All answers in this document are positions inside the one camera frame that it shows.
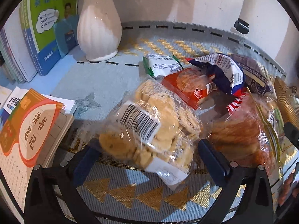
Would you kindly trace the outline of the person's right hand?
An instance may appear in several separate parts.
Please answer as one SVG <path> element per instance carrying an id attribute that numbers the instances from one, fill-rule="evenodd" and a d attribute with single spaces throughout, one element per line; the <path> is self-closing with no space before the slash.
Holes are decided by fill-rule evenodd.
<path id="1" fill-rule="evenodd" d="M 293 196 L 294 198 L 296 198 L 298 195 L 298 187 L 296 187 L 298 183 L 296 181 L 293 181 L 294 176 L 295 174 L 291 173 L 282 186 L 281 193 L 278 199 L 278 203 L 280 206 L 282 206 L 285 203 L 288 197 Z"/>

